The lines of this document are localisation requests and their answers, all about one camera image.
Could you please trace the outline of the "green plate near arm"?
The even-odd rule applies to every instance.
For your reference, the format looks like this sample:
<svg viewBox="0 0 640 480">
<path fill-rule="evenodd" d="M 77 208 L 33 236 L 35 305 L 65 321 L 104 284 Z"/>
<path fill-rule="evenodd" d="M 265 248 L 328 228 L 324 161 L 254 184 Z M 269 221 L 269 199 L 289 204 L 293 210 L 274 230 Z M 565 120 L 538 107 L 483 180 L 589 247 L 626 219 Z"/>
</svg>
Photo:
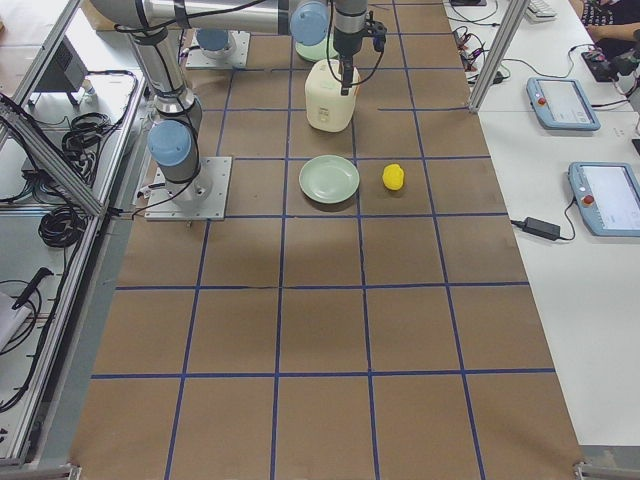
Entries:
<svg viewBox="0 0 640 480">
<path fill-rule="evenodd" d="M 346 158 L 321 155 L 302 166 L 299 185 L 309 199 L 322 204 L 337 204 L 356 193 L 360 175 L 356 166 Z"/>
<path fill-rule="evenodd" d="M 337 59 L 338 53 L 333 47 L 333 37 L 324 38 L 315 45 L 304 45 L 300 42 L 295 43 L 296 53 L 300 58 L 308 62 L 318 62 L 321 59 Z"/>
</svg>

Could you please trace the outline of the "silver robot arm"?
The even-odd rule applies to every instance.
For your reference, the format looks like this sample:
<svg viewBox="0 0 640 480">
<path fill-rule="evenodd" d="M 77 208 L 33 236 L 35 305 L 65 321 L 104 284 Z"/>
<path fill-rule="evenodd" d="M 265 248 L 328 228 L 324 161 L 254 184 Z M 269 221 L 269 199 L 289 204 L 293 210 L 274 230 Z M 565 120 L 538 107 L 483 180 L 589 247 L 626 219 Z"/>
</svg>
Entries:
<svg viewBox="0 0 640 480">
<path fill-rule="evenodd" d="M 229 162 L 199 152 L 202 106 L 170 44 L 170 27 L 225 36 L 234 31 L 289 35 L 306 46 L 332 41 L 343 94 L 356 85 L 353 60 L 363 39 L 376 34 L 364 1 L 96 1 L 93 6 L 128 36 L 154 94 L 147 150 L 164 177 L 167 197 L 148 208 L 195 219 L 209 202 L 225 205 L 229 179 L 221 168 Z"/>
<path fill-rule="evenodd" d="M 328 23 L 328 9 L 322 1 L 303 1 L 285 20 L 302 59 L 317 62 L 325 57 Z M 239 60 L 242 52 L 248 52 L 249 37 L 240 30 L 196 29 L 192 47 L 198 47 L 207 58 L 231 65 L 232 59 Z"/>
</svg>

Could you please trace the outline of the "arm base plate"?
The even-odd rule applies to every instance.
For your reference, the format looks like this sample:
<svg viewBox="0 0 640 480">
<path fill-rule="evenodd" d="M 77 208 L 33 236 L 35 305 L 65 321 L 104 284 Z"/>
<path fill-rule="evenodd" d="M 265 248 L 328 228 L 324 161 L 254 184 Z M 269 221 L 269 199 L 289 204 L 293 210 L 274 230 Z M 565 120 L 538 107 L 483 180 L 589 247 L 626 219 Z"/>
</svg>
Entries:
<svg viewBox="0 0 640 480">
<path fill-rule="evenodd" d="M 182 191 L 157 167 L 153 184 L 160 186 L 150 191 L 151 206 L 142 214 L 150 221 L 223 220 L 231 169 L 231 157 L 201 157 L 199 175 Z"/>
<path fill-rule="evenodd" d="M 189 70 L 245 69 L 250 34 L 239 30 L 197 29 L 187 49 Z"/>
</svg>

